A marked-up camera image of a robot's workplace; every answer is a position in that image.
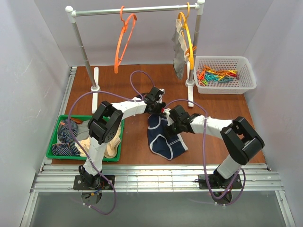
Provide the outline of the navy blue underwear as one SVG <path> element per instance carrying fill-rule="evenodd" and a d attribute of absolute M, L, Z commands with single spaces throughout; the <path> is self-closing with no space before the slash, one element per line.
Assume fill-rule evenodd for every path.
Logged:
<path fill-rule="evenodd" d="M 165 137 L 164 129 L 167 125 L 168 121 L 166 118 L 154 114 L 150 115 L 148 117 L 147 139 L 153 154 L 159 155 L 166 160 L 172 160 L 188 151 L 188 147 L 180 134 L 174 135 L 169 139 Z"/>

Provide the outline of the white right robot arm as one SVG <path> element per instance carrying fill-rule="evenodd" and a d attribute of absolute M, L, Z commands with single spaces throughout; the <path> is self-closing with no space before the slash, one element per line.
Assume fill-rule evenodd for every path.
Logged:
<path fill-rule="evenodd" d="M 164 110 L 164 114 L 168 120 L 168 126 L 164 129 L 166 137 L 186 132 L 207 134 L 224 141 L 229 155 L 207 177 L 212 188 L 227 187 L 240 167 L 246 165 L 265 146 L 263 139 L 241 116 L 234 120 L 220 120 L 199 113 L 190 115 L 180 105 Z"/>

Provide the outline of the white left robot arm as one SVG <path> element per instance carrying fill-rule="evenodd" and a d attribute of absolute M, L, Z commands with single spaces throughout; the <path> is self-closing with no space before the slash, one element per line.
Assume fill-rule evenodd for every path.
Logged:
<path fill-rule="evenodd" d="M 122 120 L 143 113 L 162 115 L 164 94 L 164 89 L 152 87 L 141 97 L 120 103 L 103 101 L 100 104 L 88 123 L 89 152 L 85 164 L 79 167 L 81 179 L 88 187 L 96 188 L 99 185 L 107 144 L 113 140 Z"/>

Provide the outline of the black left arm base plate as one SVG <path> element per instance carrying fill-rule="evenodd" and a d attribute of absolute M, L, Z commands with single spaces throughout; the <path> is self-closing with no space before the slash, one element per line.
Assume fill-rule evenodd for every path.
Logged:
<path fill-rule="evenodd" d="M 73 184 L 74 190 L 112 190 L 110 183 L 101 176 L 92 178 L 92 181 L 87 181 L 81 175 L 76 175 Z"/>

